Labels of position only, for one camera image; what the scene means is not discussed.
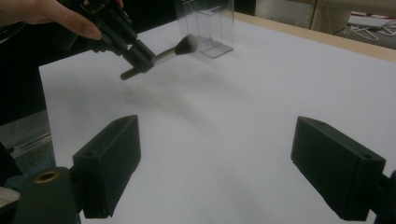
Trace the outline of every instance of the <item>white backdrop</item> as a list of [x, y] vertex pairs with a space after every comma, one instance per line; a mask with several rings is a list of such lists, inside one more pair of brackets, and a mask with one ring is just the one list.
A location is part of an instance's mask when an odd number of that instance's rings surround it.
[[[159, 53], [177, 24], [140, 38]], [[139, 117], [142, 160], [114, 217], [84, 223], [346, 223], [290, 160], [298, 116], [396, 169], [395, 63], [236, 21], [235, 50], [217, 59], [179, 56], [120, 80], [129, 68], [112, 52], [40, 68], [59, 166], [112, 120]]]

